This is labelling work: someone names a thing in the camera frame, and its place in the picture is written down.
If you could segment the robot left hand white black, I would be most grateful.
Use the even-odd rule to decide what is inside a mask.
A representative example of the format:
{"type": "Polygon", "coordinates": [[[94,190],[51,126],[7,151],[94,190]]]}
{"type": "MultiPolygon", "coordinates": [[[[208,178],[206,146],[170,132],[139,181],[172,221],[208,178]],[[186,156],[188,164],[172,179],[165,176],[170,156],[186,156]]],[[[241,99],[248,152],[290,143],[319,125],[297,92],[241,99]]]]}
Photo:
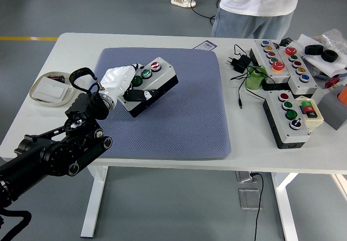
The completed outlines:
{"type": "Polygon", "coordinates": [[[136,70],[142,65],[136,63],[129,66],[121,66],[108,69],[101,80],[103,89],[100,92],[102,99],[108,107],[113,109],[120,96],[127,102],[145,102],[159,95],[159,90],[135,90],[128,88],[136,74],[136,70]]]}

